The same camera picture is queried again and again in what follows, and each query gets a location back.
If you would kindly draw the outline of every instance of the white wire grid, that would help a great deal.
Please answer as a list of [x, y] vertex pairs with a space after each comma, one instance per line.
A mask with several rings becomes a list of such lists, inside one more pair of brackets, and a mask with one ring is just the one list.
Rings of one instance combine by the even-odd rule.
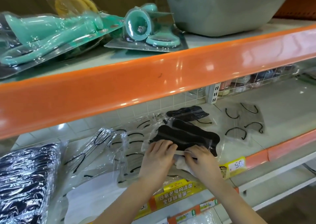
[[292, 78], [297, 75], [299, 71], [298, 66], [292, 64], [222, 82], [221, 86], [225, 88], [219, 90], [218, 99], [256, 89], [266, 84]]

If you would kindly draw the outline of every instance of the lower shelf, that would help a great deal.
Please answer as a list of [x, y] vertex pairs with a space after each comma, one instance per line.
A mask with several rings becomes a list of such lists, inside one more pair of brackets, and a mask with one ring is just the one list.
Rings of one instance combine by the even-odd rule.
[[[315, 181], [316, 176], [303, 165], [299, 165], [283, 174], [249, 188], [245, 193], [241, 192], [240, 195], [254, 210], [259, 210]], [[218, 205], [214, 209], [223, 224], [231, 223], [222, 205]]]

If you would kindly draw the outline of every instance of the printed price number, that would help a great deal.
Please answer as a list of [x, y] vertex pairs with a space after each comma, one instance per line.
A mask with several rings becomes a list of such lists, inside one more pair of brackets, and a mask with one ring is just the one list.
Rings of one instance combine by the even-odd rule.
[[228, 165], [229, 171], [235, 171], [239, 168], [245, 167], [245, 160], [240, 159]]

